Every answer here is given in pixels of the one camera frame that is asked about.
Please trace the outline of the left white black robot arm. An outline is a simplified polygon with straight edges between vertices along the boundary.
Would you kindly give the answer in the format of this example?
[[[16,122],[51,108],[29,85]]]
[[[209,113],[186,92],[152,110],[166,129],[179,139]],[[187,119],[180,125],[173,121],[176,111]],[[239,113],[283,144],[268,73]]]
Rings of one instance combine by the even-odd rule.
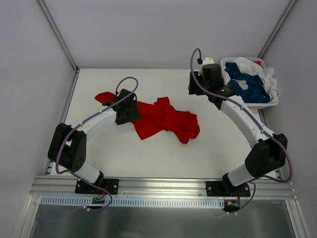
[[[140,118],[136,94],[122,89],[112,100],[103,103],[97,113],[77,125],[60,123],[55,128],[48,159],[85,180],[91,193],[99,193],[104,186],[104,174],[86,161],[88,140],[106,126],[134,122]]]

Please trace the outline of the red t shirt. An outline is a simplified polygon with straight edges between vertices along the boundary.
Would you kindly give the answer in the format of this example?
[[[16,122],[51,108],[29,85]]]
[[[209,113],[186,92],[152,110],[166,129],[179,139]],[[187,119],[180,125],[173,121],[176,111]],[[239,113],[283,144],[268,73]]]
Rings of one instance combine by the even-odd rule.
[[[168,97],[157,98],[153,104],[138,102],[141,119],[132,122],[140,139],[147,139],[162,130],[172,131],[181,143],[187,144],[200,133],[197,115],[176,110]]]

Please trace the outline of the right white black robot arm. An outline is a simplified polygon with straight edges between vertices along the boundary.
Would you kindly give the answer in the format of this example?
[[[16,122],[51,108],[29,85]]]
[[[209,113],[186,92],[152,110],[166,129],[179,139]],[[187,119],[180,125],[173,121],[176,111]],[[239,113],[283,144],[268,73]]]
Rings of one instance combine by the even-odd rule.
[[[218,110],[227,115],[242,132],[251,148],[244,163],[222,177],[222,192],[233,196],[240,185],[268,174],[289,160],[287,138],[262,124],[246,106],[232,85],[225,85],[218,64],[204,64],[190,71],[189,94],[206,95]]]

